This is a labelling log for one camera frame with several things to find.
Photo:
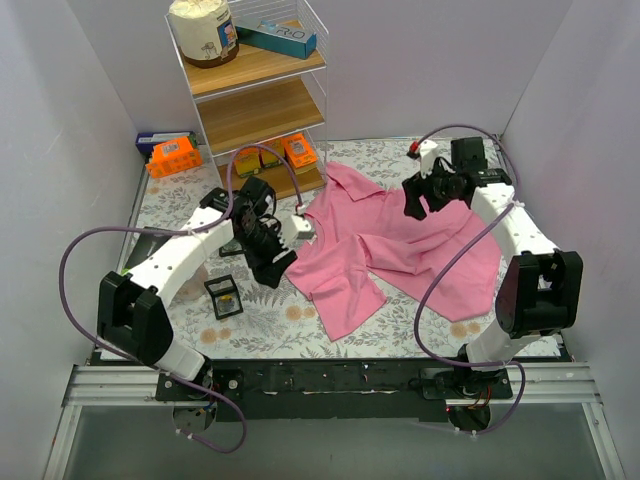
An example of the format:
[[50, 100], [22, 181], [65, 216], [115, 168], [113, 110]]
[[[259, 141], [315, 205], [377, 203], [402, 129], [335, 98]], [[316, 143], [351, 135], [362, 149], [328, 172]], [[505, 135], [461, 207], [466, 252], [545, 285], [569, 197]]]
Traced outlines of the pink t-shirt garment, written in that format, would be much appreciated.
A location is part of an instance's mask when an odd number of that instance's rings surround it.
[[461, 201], [415, 220], [403, 212], [402, 190], [386, 190], [336, 162], [326, 173], [325, 189], [306, 210], [316, 238], [300, 247], [286, 275], [336, 341], [386, 303], [375, 277], [419, 300], [485, 224]]

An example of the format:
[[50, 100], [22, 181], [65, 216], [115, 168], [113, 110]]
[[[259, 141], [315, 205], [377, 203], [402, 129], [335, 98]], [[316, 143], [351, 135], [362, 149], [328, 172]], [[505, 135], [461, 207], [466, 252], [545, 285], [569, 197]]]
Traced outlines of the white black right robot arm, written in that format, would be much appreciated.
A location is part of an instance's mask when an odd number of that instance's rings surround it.
[[423, 220], [453, 201], [462, 201], [485, 224], [437, 275], [442, 280], [486, 235], [500, 247], [508, 268], [495, 300], [495, 320], [451, 361], [454, 389], [475, 397], [489, 384], [487, 372], [499, 371], [527, 345], [571, 327], [577, 307], [583, 261], [575, 251], [562, 251], [536, 226], [515, 184], [500, 169], [476, 160], [447, 165], [435, 142], [414, 142], [408, 157], [420, 170], [402, 183], [405, 215]]

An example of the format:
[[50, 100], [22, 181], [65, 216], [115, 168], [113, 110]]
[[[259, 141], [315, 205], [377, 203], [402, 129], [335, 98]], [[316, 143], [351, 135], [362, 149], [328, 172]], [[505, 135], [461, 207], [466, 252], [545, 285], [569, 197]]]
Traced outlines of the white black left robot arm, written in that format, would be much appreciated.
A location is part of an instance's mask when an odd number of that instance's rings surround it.
[[210, 191], [179, 235], [127, 273], [102, 279], [98, 335], [142, 364], [177, 376], [188, 398], [205, 398], [213, 386], [206, 358], [174, 335], [166, 308], [198, 268], [232, 240], [239, 242], [254, 279], [277, 288], [297, 258], [292, 243], [313, 228], [300, 213], [273, 218], [268, 210], [274, 202], [274, 190], [255, 177], [236, 191]]

